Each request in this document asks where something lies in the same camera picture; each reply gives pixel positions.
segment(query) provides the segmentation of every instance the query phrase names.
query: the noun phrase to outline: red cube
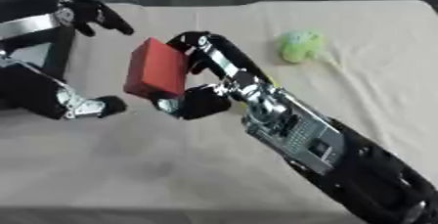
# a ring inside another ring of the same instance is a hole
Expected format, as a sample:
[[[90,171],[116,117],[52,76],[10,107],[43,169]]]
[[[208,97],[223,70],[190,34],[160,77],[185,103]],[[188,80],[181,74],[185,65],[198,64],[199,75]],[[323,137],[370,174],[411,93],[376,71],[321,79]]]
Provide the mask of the red cube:
[[[123,90],[144,99],[174,98],[184,94],[186,74],[187,57],[150,38],[132,52]]]

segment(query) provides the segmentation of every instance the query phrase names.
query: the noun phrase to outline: robotic hand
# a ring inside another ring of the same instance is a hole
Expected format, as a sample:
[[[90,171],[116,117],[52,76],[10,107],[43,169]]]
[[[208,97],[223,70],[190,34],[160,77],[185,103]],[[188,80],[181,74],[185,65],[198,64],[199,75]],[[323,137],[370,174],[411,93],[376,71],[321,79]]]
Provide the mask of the robotic hand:
[[[134,33],[115,11],[95,0],[0,0],[0,7],[5,8],[0,23],[0,94],[5,99],[53,119],[106,117],[126,110],[117,97],[85,99],[39,67],[11,58],[15,39],[59,26],[73,26],[86,36],[95,35],[90,22],[126,35]]]
[[[194,119],[226,111],[229,98],[244,102],[245,131],[353,214],[371,224],[438,223],[438,193],[430,182],[377,143],[274,86],[225,37],[186,32],[168,45],[189,56],[192,73],[209,68],[220,83],[155,100],[159,110]]]

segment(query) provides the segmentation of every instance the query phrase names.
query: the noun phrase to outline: white cloth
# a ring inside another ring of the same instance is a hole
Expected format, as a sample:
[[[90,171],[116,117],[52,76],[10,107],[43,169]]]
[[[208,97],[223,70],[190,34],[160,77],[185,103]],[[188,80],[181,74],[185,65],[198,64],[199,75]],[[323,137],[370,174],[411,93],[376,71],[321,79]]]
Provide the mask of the white cloth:
[[[425,3],[113,7],[136,34],[99,30],[94,38],[78,37],[67,80],[86,96],[121,96],[128,112],[70,122],[1,112],[0,205],[269,211],[230,223],[353,223],[340,205],[243,132],[239,105],[185,122],[122,92],[131,51],[149,37],[165,42],[186,30],[227,36],[298,98],[376,140],[438,185],[438,20]],[[273,41],[295,29],[327,37],[325,61],[292,66],[280,59]],[[206,73],[190,84],[211,81]]]

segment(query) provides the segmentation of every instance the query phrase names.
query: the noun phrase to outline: green ball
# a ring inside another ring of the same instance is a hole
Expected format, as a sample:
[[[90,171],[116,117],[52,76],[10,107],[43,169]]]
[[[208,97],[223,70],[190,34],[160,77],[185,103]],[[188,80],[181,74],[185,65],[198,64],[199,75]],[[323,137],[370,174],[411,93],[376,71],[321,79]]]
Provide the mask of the green ball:
[[[323,35],[314,30],[291,31],[280,36],[278,49],[281,57],[290,63],[300,64],[318,57],[325,44]]]

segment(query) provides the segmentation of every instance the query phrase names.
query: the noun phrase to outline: table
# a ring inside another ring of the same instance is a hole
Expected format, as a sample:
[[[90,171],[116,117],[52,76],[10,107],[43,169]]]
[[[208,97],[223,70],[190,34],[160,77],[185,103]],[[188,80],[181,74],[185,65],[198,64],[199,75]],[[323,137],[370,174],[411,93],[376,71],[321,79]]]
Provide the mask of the table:
[[[245,135],[239,106],[185,122],[122,92],[132,50],[148,37],[165,41],[185,30],[226,35],[297,97],[370,136],[438,185],[438,20],[425,3],[111,6],[136,34],[99,29],[95,38],[77,37],[67,80],[86,96],[121,96],[129,111],[71,122],[0,112],[1,206],[115,209],[108,215],[123,223],[139,223],[151,211],[155,217],[146,223],[173,223],[154,215],[166,212],[178,219],[174,223],[361,223]],[[273,40],[293,29],[327,37],[322,61],[291,66],[278,57]],[[189,84],[211,81],[203,73]],[[134,213],[117,215],[117,209]],[[92,223],[113,223],[105,220]]]

